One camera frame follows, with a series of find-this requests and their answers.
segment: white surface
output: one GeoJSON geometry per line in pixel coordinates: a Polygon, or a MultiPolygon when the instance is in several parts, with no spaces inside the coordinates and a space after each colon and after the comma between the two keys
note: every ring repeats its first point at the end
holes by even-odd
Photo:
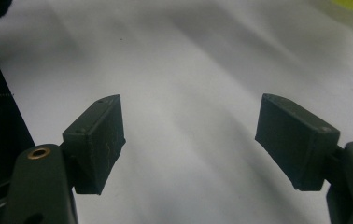
{"type": "Polygon", "coordinates": [[[353,141],[353,12],[327,0],[15,0],[0,67],[39,144],[120,94],[127,144],[80,223],[329,223],[254,141],[279,94],[353,141]]]}

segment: brass screw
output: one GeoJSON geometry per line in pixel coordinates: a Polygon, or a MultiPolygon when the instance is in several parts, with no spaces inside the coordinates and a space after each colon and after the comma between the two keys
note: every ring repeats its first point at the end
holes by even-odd
{"type": "Polygon", "coordinates": [[[32,150],[28,154],[28,159],[30,159],[30,160],[39,160],[39,159],[42,159],[44,157],[47,157],[50,153],[51,153],[51,150],[49,148],[40,147],[40,148],[37,148],[35,150],[32,150]]]}

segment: white table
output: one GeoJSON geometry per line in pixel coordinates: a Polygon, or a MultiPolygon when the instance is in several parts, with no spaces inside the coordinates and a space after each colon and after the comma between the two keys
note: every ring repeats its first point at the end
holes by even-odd
{"type": "Polygon", "coordinates": [[[37,145],[120,94],[127,144],[80,223],[329,223],[254,141],[261,95],[353,141],[353,12],[327,0],[15,0],[0,67],[37,145]]]}

